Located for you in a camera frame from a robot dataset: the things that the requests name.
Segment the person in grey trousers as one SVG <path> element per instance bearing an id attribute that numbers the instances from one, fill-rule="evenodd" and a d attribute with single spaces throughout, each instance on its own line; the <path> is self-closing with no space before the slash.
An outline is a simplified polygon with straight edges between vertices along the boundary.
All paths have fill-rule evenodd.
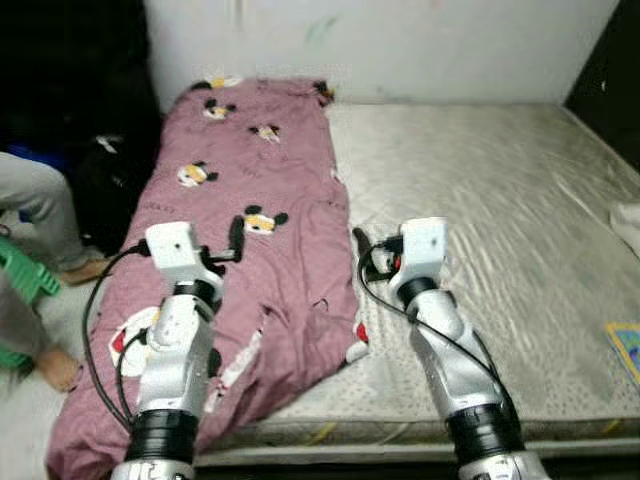
<path id="1" fill-rule="evenodd" d="M 27 212 L 35 239 L 50 253 L 61 282 L 92 282 L 108 268 L 108 260 L 82 243 L 73 193 L 51 166 L 0 151 L 0 210 Z M 72 389 L 81 367 L 50 338 L 44 321 L 1 273 L 0 347 L 31 357 L 37 374 L 59 393 Z"/>

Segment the blue yellow picture book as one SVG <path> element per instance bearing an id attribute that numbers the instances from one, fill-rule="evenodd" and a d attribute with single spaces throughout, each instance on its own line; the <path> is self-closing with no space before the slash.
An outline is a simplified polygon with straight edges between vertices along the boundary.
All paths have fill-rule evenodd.
<path id="1" fill-rule="evenodd" d="M 605 334 L 611 340 L 614 352 L 620 356 L 632 383 L 640 385 L 640 325 L 637 323 L 608 323 Z"/>

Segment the white pillow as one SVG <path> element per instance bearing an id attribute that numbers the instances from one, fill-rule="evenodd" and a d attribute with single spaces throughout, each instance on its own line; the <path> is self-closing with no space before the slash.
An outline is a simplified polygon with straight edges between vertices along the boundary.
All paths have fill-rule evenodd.
<path id="1" fill-rule="evenodd" d="M 640 244 L 640 204 L 616 204 L 611 210 L 611 228 L 622 241 Z"/>

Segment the mauve cartoon mouse quilt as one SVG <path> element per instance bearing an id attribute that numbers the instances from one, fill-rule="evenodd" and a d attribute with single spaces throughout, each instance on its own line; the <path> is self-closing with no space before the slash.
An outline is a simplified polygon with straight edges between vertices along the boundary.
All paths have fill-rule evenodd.
<path id="1" fill-rule="evenodd" d="M 230 224 L 244 220 L 242 260 L 228 266 L 212 321 L 221 365 L 197 406 L 198 453 L 367 351 L 356 325 L 349 200 L 324 111 L 330 99 L 315 78 L 205 79 L 166 115 L 125 242 L 136 244 L 152 225 L 187 221 L 198 242 L 224 250 Z M 169 292 L 141 256 L 111 270 L 90 319 L 92 360 L 52 426 L 51 480 L 104 480 L 123 460 L 127 433 L 100 394 L 122 384 L 137 396 L 154 352 L 134 335 L 154 324 Z"/>

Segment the dark tufted headboard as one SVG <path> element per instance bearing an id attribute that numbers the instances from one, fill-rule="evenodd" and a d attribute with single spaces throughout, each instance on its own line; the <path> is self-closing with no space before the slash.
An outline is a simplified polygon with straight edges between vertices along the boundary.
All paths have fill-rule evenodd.
<path id="1" fill-rule="evenodd" d="M 639 169 L 640 0 L 620 0 L 564 101 L 571 113 Z"/>

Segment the green plastic stool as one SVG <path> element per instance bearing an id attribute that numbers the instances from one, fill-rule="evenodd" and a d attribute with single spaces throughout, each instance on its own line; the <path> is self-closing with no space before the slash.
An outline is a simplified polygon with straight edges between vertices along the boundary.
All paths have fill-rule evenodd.
<path id="1" fill-rule="evenodd" d="M 0 369 L 26 369 L 52 340 L 37 306 L 61 285 L 41 262 L 0 236 Z"/>

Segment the black bag heap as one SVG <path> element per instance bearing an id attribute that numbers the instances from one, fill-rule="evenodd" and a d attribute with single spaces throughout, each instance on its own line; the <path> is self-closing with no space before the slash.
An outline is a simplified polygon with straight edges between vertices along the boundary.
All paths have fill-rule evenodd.
<path id="1" fill-rule="evenodd" d="M 122 248 L 163 114 L 143 0 L 0 0 L 0 145 L 67 157 L 87 244 Z"/>

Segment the grey quilted mattress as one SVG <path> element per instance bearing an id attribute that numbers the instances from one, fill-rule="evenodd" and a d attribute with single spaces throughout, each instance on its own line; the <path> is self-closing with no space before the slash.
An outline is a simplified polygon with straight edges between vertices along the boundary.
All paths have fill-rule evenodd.
<path id="1" fill-rule="evenodd" d="M 448 221 L 444 287 L 550 474 L 639 479 L 639 389 L 608 333 L 639 306 L 637 257 L 611 229 L 613 207 L 639 197 L 635 170 L 556 106 L 340 102 L 326 116 L 352 227 L 379 241 L 404 220 Z M 421 462 L 453 474 L 410 326 L 358 300 L 369 355 L 225 435 L 202 466 Z"/>

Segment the blue plastic bag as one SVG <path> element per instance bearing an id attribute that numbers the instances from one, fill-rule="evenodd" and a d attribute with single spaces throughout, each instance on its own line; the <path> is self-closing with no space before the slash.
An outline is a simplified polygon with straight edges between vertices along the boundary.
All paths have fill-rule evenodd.
<path id="1" fill-rule="evenodd" d="M 0 151 L 35 161 L 35 163 L 51 166 L 51 168 L 59 170 L 59 172 L 65 172 L 70 165 L 69 160 L 64 155 L 56 154 L 56 152 L 40 151 L 37 148 L 22 145 L 22 143 L 5 143 L 5 145 L 0 145 Z"/>

